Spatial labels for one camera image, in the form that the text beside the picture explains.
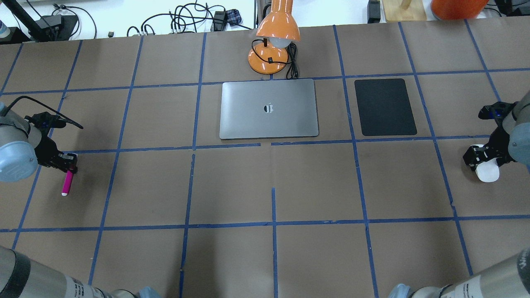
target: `orange object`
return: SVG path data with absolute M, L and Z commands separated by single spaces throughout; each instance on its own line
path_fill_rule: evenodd
M 300 31 L 291 15 L 292 11 L 293 0 L 272 0 L 271 11 L 261 21 L 256 36 L 272 38 L 273 40 L 282 39 L 287 44 L 293 40 L 300 41 Z M 250 50 L 248 60 L 250 67 L 254 71 L 260 74 L 274 74 L 282 70 L 285 64 L 269 63 L 269 58 L 272 58 L 273 61 L 285 63 L 288 57 L 289 55 L 284 48 L 275 47 L 271 41 L 266 41 Z
M 474 19 L 488 0 L 432 0 L 431 9 L 440 20 Z
M 287 62 L 287 51 L 284 48 L 275 48 L 270 42 L 267 46 L 259 43 L 254 46 L 254 49 L 258 53 L 259 57 L 254 53 L 254 50 L 250 50 L 249 53 L 249 64 L 250 67 L 260 74 L 275 74 L 280 70 L 284 69 L 285 64 L 282 63 L 268 63 L 260 59 L 260 57 L 267 60 L 268 57 L 272 57 L 274 61 Z
M 293 12 L 293 0 L 273 0 L 270 13 L 261 21 L 256 36 L 300 41 L 300 31 Z

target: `lamp shade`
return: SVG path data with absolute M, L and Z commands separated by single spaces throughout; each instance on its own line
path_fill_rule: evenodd
M 292 9 L 293 0 L 272 0 L 271 12 L 261 21 L 256 36 L 300 41 Z

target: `silver laptop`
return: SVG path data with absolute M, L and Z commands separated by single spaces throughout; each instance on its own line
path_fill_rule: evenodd
M 223 83 L 219 138 L 314 137 L 318 134 L 312 79 Z

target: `blue tape grid line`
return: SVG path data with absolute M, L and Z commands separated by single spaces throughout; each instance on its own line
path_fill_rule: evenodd
M 358 174 L 360 189 L 362 191 L 362 180 L 361 180 L 360 169 L 359 169 L 359 165 L 358 165 L 356 143 L 358 143 L 358 142 L 388 142 L 388 141 L 433 140 L 435 142 L 435 145 L 436 145 L 437 155 L 438 155 L 440 166 L 441 166 L 441 169 L 442 169 L 442 172 L 443 172 L 443 175 L 444 175 L 444 181 L 446 182 L 446 187 L 448 189 L 449 199 L 450 199 L 450 201 L 452 203 L 452 197 L 451 197 L 451 194 L 450 194 L 449 185 L 448 185 L 448 182 L 447 182 L 447 177 L 446 177 L 446 174 L 445 174 L 445 170 L 443 168 L 443 162 L 442 162 L 441 156 L 439 154 L 439 149 L 438 149 L 436 140 L 437 139 L 457 139 L 457 138 L 482 138 L 482 137 L 487 138 L 489 136 L 487 136 L 487 135 L 481 135 L 481 136 L 445 136 L 445 137 L 437 137 L 437 136 L 435 136 L 434 135 L 434 130 L 432 129 L 432 124 L 431 124 L 430 119 L 428 117 L 427 109 L 425 108 L 425 100 L 424 100 L 423 94 L 421 92 L 421 87 L 419 85 L 418 76 L 419 75 L 486 73 L 486 75 L 487 75 L 487 77 L 488 77 L 488 79 L 490 81 L 491 87 L 492 87 L 494 93 L 496 94 L 497 99 L 500 100 L 498 92 L 497 92 L 497 90 L 496 90 L 496 88 L 495 88 L 495 86 L 493 84 L 493 81 L 492 81 L 491 76 L 490 76 L 489 73 L 492 73 L 492 72 L 519 72 L 519 71 L 523 72 L 523 71 L 530 71 L 530 68 L 487 69 L 487 67 L 485 65 L 485 62 L 484 62 L 484 60 L 482 58 L 482 55 L 480 53 L 480 50 L 478 48 L 478 44 L 476 43 L 476 40 L 475 40 L 475 38 L 474 38 L 474 36 L 473 36 L 473 34 L 471 32 L 470 26 L 469 26 L 467 21 L 465 21 L 465 23 L 466 23 L 468 32 L 469 32 L 469 34 L 470 34 L 470 36 L 472 38 L 472 41 L 473 41 L 473 43 L 475 45 L 475 49 L 477 50 L 477 54 L 479 55 L 479 57 L 481 59 L 481 62 L 482 62 L 484 70 L 417 73 L 416 70 L 413 67 L 413 61 L 412 61 L 412 58 L 410 56 L 410 52 L 409 52 L 409 49 L 408 49 L 406 38 L 404 36 L 404 32 L 402 30 L 401 24 L 399 24 L 400 30 L 401 30 L 401 34 L 402 34 L 402 37 L 403 37 L 403 41 L 405 43 L 405 47 L 406 47 L 408 55 L 409 55 L 409 60 L 410 60 L 410 63 L 412 65 L 412 67 L 413 67 L 413 72 L 412 73 L 345 75 L 344 67 L 343 67 L 343 61 L 342 61 L 342 56 L 341 56 L 341 52 L 340 52 L 340 45 L 339 45 L 339 41 L 338 41 L 338 35 L 337 35 L 336 27 L 333 26 L 334 34 L 335 34 L 335 41 L 337 43 L 337 48 L 338 48 L 339 58 L 340 58 L 340 64 L 341 64 L 341 76 L 313 77 L 313 79 L 314 80 L 330 80 L 330 79 L 340 79 L 341 78 L 343 80 L 344 95 L 345 95 L 345 100 L 346 100 L 346 104 L 347 104 L 347 112 L 348 112 L 348 119 L 349 119 L 349 125 L 350 125 L 350 132 L 352 134 L 352 140 L 353 141 L 352 140 L 334 140 L 334 141 L 275 142 L 275 143 L 272 143 L 272 145 L 278 146 L 278 145 L 305 145 L 305 144 L 338 144 L 338 143 L 350 143 L 351 142 L 353 144 L 353 146 L 354 146 L 354 154 L 355 154 L 355 161 L 356 161 L 356 167 L 357 167 L 357 174 Z M 135 77 L 136 77 L 136 71 L 137 71 L 137 67 L 138 67 L 138 61 L 139 61 L 139 58 L 140 58 L 140 52 L 141 52 L 141 49 L 142 49 L 142 43 L 143 43 L 143 38 L 141 38 L 141 40 L 140 40 L 140 45 L 139 45 L 139 49 L 138 49 L 138 55 L 137 55 L 137 59 L 136 59 L 135 70 L 134 70 L 134 73 L 133 73 L 133 78 L 132 78 L 130 86 L 100 87 L 100 88 L 87 88 L 87 89 L 71 89 L 71 90 L 68 90 L 69 82 L 70 82 L 71 76 L 73 74 L 74 67 L 75 67 L 75 64 L 77 62 L 77 58 L 79 56 L 79 53 L 80 53 L 80 50 L 81 50 L 81 46 L 82 46 L 82 41 L 80 41 L 79 42 L 79 47 L 77 49 L 76 56 L 74 58 L 74 62 L 73 62 L 72 68 L 70 70 L 70 74 L 69 74 L 66 86 L 65 86 L 65 88 L 63 90 L 44 90 L 44 91 L 29 91 L 29 92 L 4 92 L 4 90 L 5 90 L 6 86 L 7 86 L 8 80 L 11 77 L 12 71 L 13 71 L 13 69 L 15 67 L 15 64 L 16 64 L 17 60 L 18 60 L 18 57 L 19 57 L 19 55 L 20 55 L 20 53 L 22 51 L 23 45 L 20 45 L 20 47 L 18 49 L 18 52 L 17 52 L 17 54 L 15 56 L 15 59 L 13 61 L 13 64 L 12 64 L 12 66 L 10 68 L 10 71 L 9 71 L 7 77 L 6 77 L 6 80 L 5 80 L 5 82 L 4 82 L 3 86 L 2 86 L 2 89 L 0 90 L 0 96 L 1 95 L 15 95 L 15 94 L 62 93 L 63 96 L 61 97 L 61 101 L 60 101 L 60 104 L 59 104 L 59 109 L 60 109 L 62 104 L 63 104 L 63 100 L 65 98 L 66 92 L 83 92 L 83 91 L 101 91 L 101 90 L 129 89 L 129 95 L 128 95 L 128 99 L 127 99 L 126 109 L 124 111 L 124 116 L 123 116 L 123 121 L 122 121 L 122 128 L 121 128 L 121 132 L 120 132 L 120 139 L 119 139 L 118 148 L 116 150 L 75 151 L 76 153 L 116 153 L 116 158 L 115 158 L 115 161 L 114 161 L 113 171 L 112 171 L 112 175 L 111 175 L 111 181 L 109 183 L 107 199 L 105 201 L 105 208 L 104 208 L 103 215 L 102 215 L 102 223 L 100 224 L 100 226 L 99 227 L 22 228 L 25 216 L 26 216 L 26 214 L 28 212 L 29 205 L 31 203 L 31 198 L 32 198 L 33 192 L 35 190 L 35 187 L 36 187 L 36 184 L 37 184 L 37 181 L 38 181 L 39 174 L 40 174 L 40 171 L 41 171 L 41 167 L 39 167 L 38 170 L 37 170 L 35 179 L 33 181 L 32 188 L 31 188 L 31 191 L 30 191 L 30 194 L 29 194 L 29 197 L 28 197 L 28 201 L 26 203 L 26 206 L 24 208 L 24 212 L 22 214 L 22 217 L 21 217 L 21 220 L 20 220 L 20 223 L 19 223 L 19 227 L 17 229 L 0 229 L 0 233 L 15 233 L 15 240 L 14 240 L 13 246 L 12 246 L 13 249 L 15 249 L 15 247 L 16 247 L 16 244 L 17 244 L 18 238 L 20 236 L 20 233 L 24 233 L 24 232 L 99 231 L 98 240 L 97 240 L 96 248 L 95 248 L 95 251 L 94 251 L 94 260 L 93 260 L 91 273 L 90 273 L 90 281 L 89 281 L 89 283 L 92 283 L 93 274 L 94 274 L 94 270 L 95 270 L 95 264 L 96 264 L 96 258 L 97 258 L 97 254 L 98 254 L 98 251 L 99 251 L 99 244 L 101 242 L 101 234 L 102 234 L 103 231 L 127 231 L 127 230 L 137 231 L 137 230 L 159 230 L 159 229 L 184 229 L 186 231 L 185 232 L 185 236 L 184 236 L 184 243 L 187 243 L 186 240 L 187 240 L 187 230 L 188 229 L 216 229 L 216 228 L 268 226 L 268 225 L 270 225 L 270 226 L 273 226 L 273 249 L 274 249 L 274 254 L 275 254 L 274 258 L 273 258 L 274 271 L 275 271 L 274 272 L 274 276 L 275 276 L 275 297 L 277 297 L 277 295 L 278 295 L 278 282 L 277 282 L 276 226 L 278 226 L 278 225 L 320 225 L 320 224 L 365 224 L 366 227 L 367 227 L 367 229 L 366 229 L 367 246 L 368 246 L 369 258 L 370 258 L 370 268 L 371 268 L 371 271 L 372 271 L 372 278 L 373 278 L 373 283 L 374 283 L 374 292 L 376 294 L 376 297 L 378 297 L 377 284 L 376 284 L 376 279 L 375 279 L 375 268 L 374 268 L 374 264 L 373 264 L 371 243 L 370 243 L 370 239 L 369 239 L 369 230 L 368 230 L 368 224 L 369 223 L 403 223 L 403 222 L 455 221 L 456 224 L 457 224 L 457 229 L 459 231 L 459 237 L 460 237 L 462 245 L 463 245 L 463 250 L 464 250 L 465 257 L 466 257 L 466 263 L 468 265 L 468 270 L 470 271 L 470 273 L 472 273 L 471 266 L 469 265 L 469 258 L 467 257 L 467 251 L 466 251 L 466 248 L 465 248 L 465 243 L 463 242 L 463 236 L 462 236 L 462 231 L 461 231 L 461 228 L 460 228 L 459 221 L 530 219 L 530 215 L 498 215 L 498 216 L 464 216 L 464 217 L 459 217 L 456 214 L 455 208 L 452 206 L 452 208 L 454 210 L 454 216 L 453 217 L 391 218 L 391 219 L 372 219 L 372 220 L 370 220 L 368 218 L 368 216 L 367 216 L 367 213 L 366 213 L 366 206 L 365 206 L 365 202 L 364 202 L 364 193 L 362 193 L 361 194 L 361 201 L 362 201 L 361 203 L 363 205 L 363 217 L 364 217 L 362 220 L 285 221 L 285 222 L 277 222 L 276 221 L 276 216 L 275 216 L 276 215 L 275 190 L 273 189 L 272 190 L 272 204 L 273 204 L 273 206 L 272 206 L 273 207 L 273 221 L 272 222 L 251 222 L 251 223 L 230 223 L 230 224 L 194 224 L 194 225 L 190 225 L 189 224 L 189 208 L 190 208 L 190 204 L 191 204 L 191 187 L 192 187 L 192 178 L 193 178 L 193 167 L 194 167 L 194 164 L 195 164 L 195 155 L 193 155 L 192 156 L 191 172 L 190 172 L 190 189 L 189 189 L 189 198 L 188 198 L 189 201 L 188 201 L 188 207 L 187 207 L 187 222 L 186 222 L 185 225 L 107 226 L 107 227 L 105 227 L 104 226 L 104 219 L 105 219 L 106 211 L 107 211 L 107 208 L 108 208 L 108 202 L 109 202 L 109 199 L 110 199 L 110 192 L 111 192 L 111 189 L 112 189 L 114 174 L 115 174 L 115 171 L 116 171 L 116 167 L 117 167 L 117 163 L 118 163 L 118 157 L 119 157 L 119 153 L 120 152 L 138 152 L 138 151 L 155 151 L 155 150 L 189 150 L 189 149 L 195 150 L 195 149 L 205 149 L 205 148 L 230 148 L 230 147 L 248 147 L 248 146 L 260 146 L 261 145 L 260 143 L 252 143 L 252 144 L 229 144 L 229 145 L 196 146 L 198 111 L 199 111 L 199 106 L 200 106 L 200 102 L 199 102 L 199 100 L 200 100 L 200 88 L 201 88 L 202 85 L 217 85 L 217 84 L 224 83 L 224 82 L 207 82 L 207 83 L 203 83 L 202 82 L 202 67 L 203 67 L 203 64 L 204 64 L 206 34 L 204 35 L 203 45 L 202 45 L 201 66 L 200 66 L 199 82 L 198 83 L 134 86 L 134 80 L 135 80 Z M 389 76 L 414 76 L 415 77 L 416 83 L 417 83 L 418 88 L 419 88 L 420 96 L 421 96 L 421 99 L 422 99 L 422 102 L 423 102 L 423 105 L 424 105 L 424 109 L 425 109 L 425 112 L 426 112 L 426 116 L 428 118 L 429 127 L 431 129 L 431 134 L 432 134 L 431 137 L 355 139 L 355 135 L 354 135 L 354 131 L 353 131 L 352 123 L 351 123 L 351 113 L 350 113 L 349 108 L 348 108 L 349 107 L 349 98 L 348 98 L 348 93 L 347 93 L 347 88 L 346 88 L 346 79 L 347 78 L 366 78 L 366 77 L 389 77 Z M 185 146 L 185 147 L 154 147 L 154 148 L 121 149 L 120 147 L 121 147 L 121 140 L 122 140 L 122 137 L 123 137 L 123 129 L 125 127 L 127 110 L 128 110 L 128 105 L 129 105 L 129 102 L 130 102 L 130 96 L 131 96 L 132 90 L 133 89 L 142 89 L 142 88 L 178 87 L 178 86 L 198 86 L 193 145 L 192 146 Z M 185 257 L 186 257 L 186 250 L 183 249 L 182 267 L 184 265 Z M 180 294 L 182 296 L 183 271 L 181 273 L 182 273 L 182 275 L 181 275 L 182 279 L 181 279 Z
M 200 91 L 202 89 L 202 71 L 204 68 L 204 54 L 206 49 L 206 33 L 202 38 L 202 52 L 200 54 L 199 83 L 197 84 L 197 103 L 195 104 L 195 122 L 193 124 L 193 150 L 197 149 L 197 127 L 199 125 Z
M 101 237 L 103 235 L 103 228 L 105 226 L 105 219 L 107 217 L 107 210 L 109 208 L 110 195 L 112 193 L 112 186 L 114 184 L 114 177 L 116 175 L 116 168 L 118 167 L 118 160 L 120 158 L 119 150 L 121 148 L 121 141 L 123 140 L 123 131 L 125 130 L 125 123 L 127 121 L 127 112 L 129 110 L 130 99 L 131 99 L 131 95 L 133 93 L 133 86 L 134 86 L 134 81 L 136 79 L 136 71 L 138 70 L 138 62 L 140 61 L 140 54 L 142 53 L 143 42 L 144 42 L 144 37 L 142 36 L 140 38 L 140 44 L 138 45 L 138 54 L 136 56 L 136 62 L 135 62 L 134 71 L 132 73 L 132 79 L 131 79 L 131 84 L 130 84 L 130 87 L 129 87 L 129 93 L 127 95 L 127 103 L 125 104 L 125 109 L 123 111 L 123 118 L 122 118 L 122 121 L 121 121 L 121 128 L 120 128 L 120 137 L 118 139 L 118 151 L 116 152 L 116 157 L 114 158 L 114 165 L 112 166 L 112 172 L 111 172 L 111 175 L 110 175 L 109 188 L 107 190 L 107 197 L 105 199 L 105 206 L 103 207 L 103 214 L 101 215 L 101 223 L 100 223 L 99 231 L 98 231 L 98 239 L 96 241 L 96 246 L 95 246 L 95 249 L 94 249 L 94 257 L 92 259 L 92 266 L 90 268 L 90 275 L 89 275 L 89 284 L 90 285 L 92 284 L 92 281 L 94 279 L 94 271 L 95 271 L 96 263 L 98 261 L 98 254 L 99 254 L 99 248 L 100 248 L 100 244 L 101 244 Z
M 499 73 L 499 72 L 529 72 L 530 68 L 506 68 L 506 69 L 489 69 L 488 73 Z M 485 70 L 475 71 L 449 71 L 449 72 L 419 72 L 416 75 L 445 75 L 445 74 L 470 74 L 470 73 L 486 73 Z M 367 77 L 389 77 L 389 76 L 414 76 L 414 73 L 393 73 L 393 74 L 365 74 L 365 75 L 345 75 L 345 78 L 367 78 Z M 342 76 L 318 76 L 308 77 L 313 80 L 333 80 L 341 79 Z M 275 80 L 285 80 L 285 78 L 276 78 Z M 262 80 L 244 80 L 237 82 L 256 82 Z M 201 85 L 221 85 L 226 82 L 201 82 Z M 164 87 L 182 87 L 182 86 L 198 86 L 199 83 L 180 83 L 180 84 L 160 84 L 160 85 L 139 85 L 133 86 L 133 89 L 144 89 L 144 88 L 164 88 Z M 102 91 L 102 90 L 118 90 L 118 89 L 129 89 L 129 86 L 119 87 L 98 87 L 98 88 L 83 88 L 83 89 L 69 89 L 68 92 L 86 92 L 86 91 Z M 16 92 L 3 92 L 4 95 L 19 95 L 19 94 L 40 94 L 40 93 L 62 93 L 63 90 L 39 90 L 39 91 L 16 91 Z
M 278 238 L 276 232 L 276 188 L 271 190 L 272 197 L 272 275 L 274 282 L 274 298 L 278 298 Z
M 369 228 L 369 219 L 368 219 L 368 212 L 366 211 L 366 202 L 364 197 L 364 189 L 363 189 L 363 179 L 361 177 L 361 170 L 359 166 L 359 155 L 357 154 L 357 142 L 355 139 L 355 132 L 354 127 L 351 121 L 351 112 L 350 112 L 350 100 L 348 96 L 348 88 L 346 86 L 346 76 L 344 72 L 344 62 L 342 60 L 342 52 L 340 50 L 340 42 L 339 42 L 339 36 L 337 34 L 337 27 L 333 25 L 333 33 L 335 34 L 335 42 L 337 44 L 337 52 L 339 54 L 339 62 L 340 62 L 340 71 L 342 74 L 342 87 L 344 88 L 344 99 L 346 104 L 346 112 L 348 115 L 348 124 L 350 126 L 350 133 L 351 133 L 351 144 L 354 148 L 354 158 L 355 158 L 355 168 L 357 170 L 357 181 L 359 183 L 359 193 L 361 198 L 361 206 L 363 208 L 363 221 L 365 225 L 365 234 L 366 234 L 366 247 L 368 249 L 368 260 L 370 263 L 370 273 L 372 275 L 372 286 L 374 288 L 374 295 L 375 298 L 379 298 L 379 291 L 377 289 L 377 278 L 375 274 L 375 265 L 374 265 L 374 255 L 372 252 L 372 240 L 370 238 L 370 228 Z
M 13 73 L 13 69 L 15 68 L 16 61 L 19 59 L 20 52 L 22 51 L 22 47 L 24 46 L 23 43 L 20 44 L 19 50 L 16 52 L 15 59 L 13 60 L 13 64 L 11 64 L 11 68 L 9 69 L 9 72 L 7 73 L 7 77 L 5 78 L 4 84 L 2 85 L 2 89 L 0 90 L 0 96 L 4 94 L 5 87 L 7 86 L 7 81 L 11 77 L 11 74 Z
M 65 88 L 63 90 L 63 97 L 61 98 L 61 101 L 59 103 L 59 107 L 58 107 L 58 110 L 60 110 L 60 107 L 61 107 L 61 104 L 63 102 L 63 99 L 64 99 L 64 94 L 66 93 L 66 89 L 68 89 L 68 85 L 70 84 L 70 79 L 72 78 L 72 74 L 74 73 L 74 68 L 75 68 L 75 64 L 77 63 L 77 58 L 79 57 L 79 52 L 81 51 L 81 44 L 83 42 L 80 41 L 79 42 L 79 45 L 77 46 L 77 52 L 75 54 L 75 57 L 74 57 L 74 61 L 72 62 L 72 67 L 70 68 L 70 72 L 68 73 L 68 79 L 66 80 L 66 85 L 65 85 Z M 20 46 L 19 48 L 19 53 L 17 54 L 17 58 L 20 54 L 20 51 L 22 49 L 22 45 Z M 11 70 L 13 70 L 14 66 L 15 66 L 15 62 L 16 62 L 16 59 L 15 61 L 13 62 L 13 65 L 11 67 Z M 51 137 L 51 134 L 54 132 L 53 128 L 51 129 L 50 133 L 49 133 L 49 136 Z M 25 218 L 26 218 L 26 214 L 28 213 L 28 209 L 30 207 L 30 204 L 31 204 L 31 199 L 33 197 L 33 192 L 35 191 L 35 187 L 37 185 L 37 180 L 39 179 L 39 174 L 40 174 L 40 171 L 42 169 L 42 166 L 39 166 L 38 170 L 37 170 L 37 173 L 35 174 L 35 180 L 33 181 L 33 185 L 31 186 L 31 190 L 30 190 L 30 194 L 28 195 L 28 200 L 26 201 L 26 206 L 24 207 L 24 211 L 22 212 L 22 216 L 20 218 L 20 223 L 19 223 L 19 230 L 17 231 L 16 235 L 15 235 L 15 239 L 13 240 L 13 245 L 12 245 L 12 249 L 15 249 L 16 248 L 16 244 L 18 243 L 19 241 L 19 236 L 20 236 L 20 230 L 22 229 L 22 226 L 24 225 L 24 221 L 25 221 Z
M 61 112 L 61 108 L 63 107 L 64 99 L 66 98 L 66 92 L 68 91 L 68 86 L 70 86 L 70 80 L 72 79 L 72 74 L 74 73 L 75 65 L 77 64 L 77 59 L 79 58 L 79 53 L 81 52 L 81 46 L 83 45 L 83 41 L 79 41 L 79 45 L 77 46 L 77 52 L 75 53 L 74 62 L 72 63 L 72 67 L 70 68 L 70 72 L 68 73 L 68 79 L 66 80 L 65 88 L 63 89 L 63 94 L 61 96 L 61 100 L 59 101 L 59 106 L 57 107 L 57 111 Z M 52 128 L 50 130 L 50 133 L 48 134 L 48 137 L 51 138 L 51 136 L 54 134 L 54 129 Z
M 497 98 L 497 101 L 500 100 L 499 92 L 497 92 L 497 88 L 495 88 L 495 84 L 493 83 L 493 79 L 491 78 L 490 72 L 488 70 L 488 67 L 486 66 L 486 63 L 484 62 L 484 58 L 482 57 L 482 54 L 480 53 L 479 45 L 476 43 L 475 36 L 473 36 L 473 32 L 471 32 L 471 27 L 469 26 L 469 23 L 467 20 L 464 20 L 465 26 L 467 27 L 467 31 L 469 32 L 469 36 L 471 37 L 471 41 L 473 41 L 473 45 L 475 46 L 475 50 L 477 55 L 479 55 L 480 63 L 482 63 L 482 67 L 484 68 L 484 72 L 486 73 L 486 76 L 488 77 L 488 81 L 490 81 L 491 89 L 495 93 L 495 97 Z
M 497 220 L 530 220 L 530 214 L 514 215 L 482 215 L 482 216 L 459 216 L 459 221 L 497 221 Z M 414 217 L 414 218 L 376 218 L 369 219 L 370 224 L 385 223 L 423 223 L 423 222 L 450 222 L 455 217 Z M 325 220 L 325 221 L 282 221 L 282 222 L 245 222 L 226 224 L 190 224 L 189 229 L 227 229 L 233 227 L 252 226 L 294 226 L 294 225 L 334 225 L 334 224 L 365 224 L 364 220 Z M 179 230 L 185 229 L 185 224 L 173 225 L 136 225 L 136 226 L 106 226 L 104 231 L 144 231 L 144 230 Z M 22 229 L 0 229 L 0 233 L 34 233 L 34 232 L 79 232 L 99 231 L 98 226 L 85 227 L 30 227 Z
M 447 190 L 447 196 L 449 198 L 449 203 L 451 205 L 451 209 L 453 210 L 453 217 L 454 217 L 454 221 L 455 221 L 455 224 L 456 224 L 456 229 L 458 231 L 458 237 L 460 238 L 460 244 L 462 246 L 462 251 L 464 253 L 464 259 L 465 259 L 465 262 L 466 262 L 467 271 L 468 271 L 469 275 L 473 275 L 473 269 L 471 268 L 471 262 L 469 260 L 469 255 L 467 254 L 467 247 L 465 245 L 465 240 L 464 240 L 464 235 L 462 233 L 462 228 L 460 227 L 460 221 L 458 219 L 458 213 L 456 211 L 455 206 L 453 205 L 453 195 L 451 193 L 451 188 L 449 187 L 449 180 L 447 179 L 447 173 L 445 172 L 444 161 L 441 158 L 440 148 L 438 147 L 438 141 L 436 140 L 436 134 L 435 134 L 434 128 L 432 126 L 432 122 L 431 122 L 430 117 L 429 117 L 429 111 L 427 110 L 427 105 L 425 103 L 425 98 L 423 96 L 423 91 L 421 89 L 420 81 L 419 81 L 419 78 L 418 78 L 418 76 L 416 74 L 416 68 L 414 66 L 414 61 L 412 60 L 412 56 L 410 54 L 410 49 L 409 49 L 409 45 L 407 43 L 407 38 L 405 36 L 405 32 L 403 31 L 403 26 L 401 25 L 401 22 L 398 22 L 397 24 L 398 24 L 399 30 L 401 32 L 401 37 L 403 38 L 403 43 L 405 44 L 405 50 L 407 51 L 407 55 L 409 56 L 410 66 L 412 68 L 412 72 L 414 73 L 414 80 L 416 81 L 416 86 L 418 87 L 418 92 L 420 94 L 421 103 L 422 103 L 423 109 L 425 111 L 425 117 L 427 118 L 427 123 L 429 124 L 429 130 L 431 132 L 432 141 L 434 143 L 434 147 L 435 147 L 435 150 L 436 150 L 436 155 L 438 157 L 438 162 L 440 164 L 441 173 L 442 173 L 442 176 L 444 178 L 445 188 Z
M 182 229 L 184 229 L 184 238 L 182 240 L 182 257 L 180 262 L 180 282 L 179 282 L 179 297 L 182 298 L 184 291 L 184 266 L 186 265 L 186 255 L 188 252 L 188 232 L 190 226 L 190 212 L 191 212 L 191 194 L 193 192 L 193 176 L 195 171 L 195 154 L 191 155 L 191 167 L 190 167 L 190 182 L 188 184 L 188 203 L 186 204 L 186 218 Z

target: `white floor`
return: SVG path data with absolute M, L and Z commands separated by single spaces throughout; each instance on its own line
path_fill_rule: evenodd
M 37 14 L 29 7 L 25 0 L 19 0 L 21 5 L 30 16 L 35 20 L 39 19 Z M 50 14 L 54 7 L 53 3 L 65 4 L 67 6 L 79 6 L 88 10 L 94 17 L 98 26 L 98 38 L 106 38 L 109 31 L 114 31 L 115 37 L 126 36 L 127 29 L 135 25 L 139 27 L 141 23 L 154 14 L 167 13 L 169 10 L 174 11 L 177 5 L 184 5 L 193 2 L 192 0 L 73 0 L 68 3 L 57 2 L 56 0 L 32 1 L 33 6 L 41 15 Z M 427 18 L 434 20 L 430 11 L 431 0 L 423 0 Z M 247 27 L 254 27 L 254 0 L 212 0 L 207 2 L 199 0 L 199 4 L 209 6 L 223 5 L 227 10 L 236 8 L 239 10 L 243 23 Z M 341 24 L 364 24 L 366 23 L 366 7 L 368 0 L 294 0 L 293 16 L 298 26 L 312 27 L 324 25 L 341 25 Z M 191 9 L 194 16 L 203 16 L 203 12 L 195 12 Z M 93 24 L 88 15 L 84 12 L 75 10 L 81 19 L 81 32 L 72 37 L 72 39 L 90 39 L 94 36 Z M 482 12 L 479 17 L 495 17 L 493 11 Z M 0 4 L 0 20 L 10 27 L 17 26 L 15 18 L 11 12 Z M 157 34 L 168 34 L 170 29 L 170 17 L 159 16 L 149 24 L 153 26 Z M 21 23 L 22 30 L 27 33 L 27 29 Z M 211 21 L 205 21 L 198 26 L 198 31 L 209 31 Z M 227 26 L 226 30 L 239 30 L 242 28 Z

